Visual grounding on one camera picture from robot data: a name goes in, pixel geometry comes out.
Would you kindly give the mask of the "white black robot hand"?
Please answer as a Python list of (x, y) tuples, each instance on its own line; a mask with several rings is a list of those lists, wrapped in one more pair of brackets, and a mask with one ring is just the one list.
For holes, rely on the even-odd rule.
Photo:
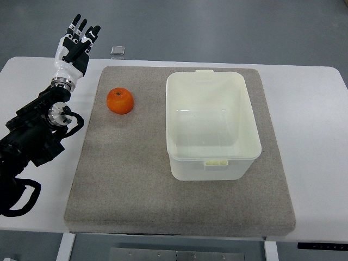
[(85, 32), (87, 19), (77, 14), (60, 39), (54, 58), (56, 72), (51, 81), (52, 86), (63, 86), (72, 92), (77, 81), (87, 70), (90, 51), (98, 38), (100, 26), (91, 26)]

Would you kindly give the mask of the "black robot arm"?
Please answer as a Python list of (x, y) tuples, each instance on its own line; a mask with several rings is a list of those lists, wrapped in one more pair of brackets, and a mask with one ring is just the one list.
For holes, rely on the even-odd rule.
[(29, 162), (43, 165), (64, 150), (61, 141), (70, 136), (68, 127), (52, 123), (48, 114), (54, 104), (70, 97), (64, 88), (48, 87), (6, 123), (9, 134), (1, 139), (2, 173), (16, 177)]

